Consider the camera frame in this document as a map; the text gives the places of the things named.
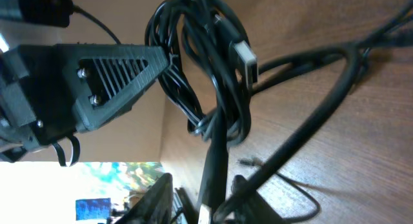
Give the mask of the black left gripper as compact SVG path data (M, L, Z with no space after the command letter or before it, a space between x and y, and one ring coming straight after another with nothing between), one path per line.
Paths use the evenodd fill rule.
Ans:
M56 46L20 45L1 54L1 161L15 163L53 146L58 162L64 163L59 141L67 138L70 160L78 162L73 105Z

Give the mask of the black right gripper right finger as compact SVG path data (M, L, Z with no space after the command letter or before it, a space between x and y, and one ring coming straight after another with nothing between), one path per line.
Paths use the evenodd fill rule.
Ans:
M255 190L248 198L241 198L235 207L228 209L234 213L236 223L282 224L283 218Z

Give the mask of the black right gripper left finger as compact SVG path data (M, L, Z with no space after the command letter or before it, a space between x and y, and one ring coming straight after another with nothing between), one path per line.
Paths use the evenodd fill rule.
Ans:
M173 179L163 174L115 224L169 224L172 219Z

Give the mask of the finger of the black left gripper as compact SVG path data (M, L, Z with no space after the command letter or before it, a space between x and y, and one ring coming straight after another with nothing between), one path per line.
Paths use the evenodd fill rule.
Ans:
M170 65L159 46L62 44L57 52L78 132L95 131L129 112Z

